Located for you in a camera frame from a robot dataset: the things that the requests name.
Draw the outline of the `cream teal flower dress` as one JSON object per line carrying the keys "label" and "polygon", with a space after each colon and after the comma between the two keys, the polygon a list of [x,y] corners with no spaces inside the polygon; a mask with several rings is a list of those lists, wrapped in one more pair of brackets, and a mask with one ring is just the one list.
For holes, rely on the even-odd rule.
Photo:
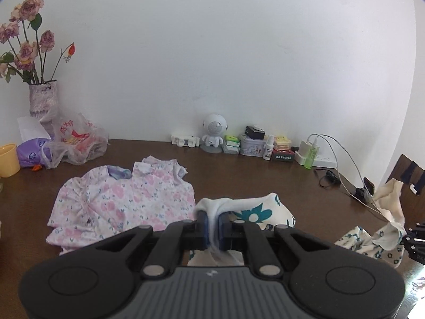
{"label": "cream teal flower dress", "polygon": [[221,251],[218,247],[218,218],[227,215],[231,221],[256,223],[262,230],[271,230],[276,225],[295,226],[295,216],[283,205],[278,194],[272,192],[264,197],[249,199],[201,199],[195,212],[204,211],[208,219],[210,245],[205,251],[189,252],[189,266],[242,266],[243,254],[231,249]]}

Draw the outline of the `cream cloth on chair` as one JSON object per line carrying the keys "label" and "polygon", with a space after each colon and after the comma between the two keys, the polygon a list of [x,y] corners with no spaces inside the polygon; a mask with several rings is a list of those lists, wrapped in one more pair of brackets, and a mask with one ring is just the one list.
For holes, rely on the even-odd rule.
{"label": "cream cloth on chair", "polygon": [[404,226],[406,219],[400,201],[402,189],[403,182],[396,179],[390,179],[376,190],[372,199],[377,210],[389,222],[398,223]]}

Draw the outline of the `wooden chair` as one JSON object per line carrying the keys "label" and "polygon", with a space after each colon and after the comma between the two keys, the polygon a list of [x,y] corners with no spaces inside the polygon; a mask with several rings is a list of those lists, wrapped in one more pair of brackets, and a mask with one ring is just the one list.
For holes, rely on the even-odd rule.
{"label": "wooden chair", "polygon": [[405,216],[405,228],[415,228],[424,223],[424,169],[415,161],[401,154],[387,180],[402,183],[401,207]]}

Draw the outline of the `phone on black stand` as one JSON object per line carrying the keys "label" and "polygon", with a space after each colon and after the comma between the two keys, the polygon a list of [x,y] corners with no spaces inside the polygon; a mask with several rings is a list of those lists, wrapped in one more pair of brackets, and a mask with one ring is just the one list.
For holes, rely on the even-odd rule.
{"label": "phone on black stand", "polygon": [[363,187],[354,190],[354,197],[363,204],[371,204],[372,196],[375,193],[375,185],[367,178],[363,178]]}

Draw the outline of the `white spray bottle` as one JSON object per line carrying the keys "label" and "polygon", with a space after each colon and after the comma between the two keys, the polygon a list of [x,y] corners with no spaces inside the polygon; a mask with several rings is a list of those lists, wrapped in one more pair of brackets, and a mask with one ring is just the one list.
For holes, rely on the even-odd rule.
{"label": "white spray bottle", "polygon": [[270,161],[273,150],[274,150],[274,135],[269,135],[264,144],[264,152],[263,152],[262,158],[266,161]]}

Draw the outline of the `grey printed tin box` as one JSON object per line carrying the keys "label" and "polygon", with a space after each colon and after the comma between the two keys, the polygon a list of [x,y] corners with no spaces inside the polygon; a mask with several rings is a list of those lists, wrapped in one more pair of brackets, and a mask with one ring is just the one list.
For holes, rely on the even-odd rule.
{"label": "grey printed tin box", "polygon": [[239,153],[242,156],[262,157],[266,140],[252,139],[246,134],[239,135]]}

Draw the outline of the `green white small boxes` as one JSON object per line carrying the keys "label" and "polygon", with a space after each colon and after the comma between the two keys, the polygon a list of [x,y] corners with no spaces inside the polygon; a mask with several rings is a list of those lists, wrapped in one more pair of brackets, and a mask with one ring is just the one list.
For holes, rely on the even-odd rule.
{"label": "green white small boxes", "polygon": [[226,154],[239,154],[240,140],[234,135],[225,135],[223,139],[222,149]]}

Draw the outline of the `yellow sticky notes stack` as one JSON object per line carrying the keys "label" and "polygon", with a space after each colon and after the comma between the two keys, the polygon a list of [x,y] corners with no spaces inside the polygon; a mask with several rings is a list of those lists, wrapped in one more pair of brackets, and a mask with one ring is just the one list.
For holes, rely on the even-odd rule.
{"label": "yellow sticky notes stack", "polygon": [[291,140],[283,135],[274,137],[274,150],[290,150]]}

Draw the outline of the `green liquid bottle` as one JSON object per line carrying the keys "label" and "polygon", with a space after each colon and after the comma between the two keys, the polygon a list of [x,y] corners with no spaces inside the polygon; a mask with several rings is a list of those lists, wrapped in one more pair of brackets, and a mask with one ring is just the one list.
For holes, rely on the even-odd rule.
{"label": "green liquid bottle", "polygon": [[303,166],[306,169],[312,169],[314,161],[317,157],[318,151],[319,151],[319,147],[317,144],[317,139],[315,139],[314,142],[311,143],[308,154],[305,158],[305,162],[303,164]]}

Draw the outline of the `white robot figurine speaker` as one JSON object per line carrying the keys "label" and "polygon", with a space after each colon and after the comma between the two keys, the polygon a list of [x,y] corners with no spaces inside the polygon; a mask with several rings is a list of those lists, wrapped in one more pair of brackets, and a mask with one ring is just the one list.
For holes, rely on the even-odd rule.
{"label": "white robot figurine speaker", "polygon": [[202,136],[200,148],[207,153],[221,153],[223,145],[223,133],[228,129],[228,123],[224,116],[210,114],[203,121],[205,134]]}

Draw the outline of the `purple tissue pack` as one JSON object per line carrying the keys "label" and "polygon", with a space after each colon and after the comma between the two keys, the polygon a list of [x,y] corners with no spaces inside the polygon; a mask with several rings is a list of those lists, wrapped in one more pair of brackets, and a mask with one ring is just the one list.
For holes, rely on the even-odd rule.
{"label": "purple tissue pack", "polygon": [[49,143],[50,139],[34,138],[18,145],[16,153],[20,166],[22,168],[32,168],[41,165],[48,168],[51,162]]}

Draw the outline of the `yellow plastic cup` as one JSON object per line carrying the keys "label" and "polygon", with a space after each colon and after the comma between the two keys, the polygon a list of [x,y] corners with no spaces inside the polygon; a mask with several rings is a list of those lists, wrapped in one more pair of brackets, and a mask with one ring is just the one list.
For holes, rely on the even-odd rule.
{"label": "yellow plastic cup", "polygon": [[20,170],[16,144],[9,143],[0,147],[0,177],[8,178]]}

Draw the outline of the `white tissue paper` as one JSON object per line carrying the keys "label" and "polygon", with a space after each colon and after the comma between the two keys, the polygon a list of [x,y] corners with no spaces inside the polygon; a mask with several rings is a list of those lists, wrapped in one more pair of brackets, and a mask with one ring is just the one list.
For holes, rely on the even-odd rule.
{"label": "white tissue paper", "polygon": [[38,138],[50,140],[50,135],[35,117],[19,117],[17,123],[22,142]]}

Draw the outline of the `pink wrapped vase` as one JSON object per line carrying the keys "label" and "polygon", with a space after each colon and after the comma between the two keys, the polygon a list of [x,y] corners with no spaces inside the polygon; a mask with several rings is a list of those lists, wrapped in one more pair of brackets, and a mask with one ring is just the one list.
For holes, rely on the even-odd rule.
{"label": "pink wrapped vase", "polygon": [[29,113],[54,139],[53,123],[59,114],[59,97],[57,81],[29,86]]}

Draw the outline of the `dried pink rose bouquet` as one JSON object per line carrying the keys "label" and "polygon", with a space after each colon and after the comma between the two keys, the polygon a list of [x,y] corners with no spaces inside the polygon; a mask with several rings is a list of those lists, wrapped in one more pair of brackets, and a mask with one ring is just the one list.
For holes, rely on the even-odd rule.
{"label": "dried pink rose bouquet", "polygon": [[47,75],[47,57],[56,46],[56,39],[53,31],[40,31],[43,7],[44,0],[24,0],[14,7],[9,21],[1,24],[1,44],[9,46],[1,53],[1,78],[6,82],[18,76],[28,85],[50,83],[55,80],[60,62],[70,61],[76,52],[74,43],[60,49],[53,72]]}

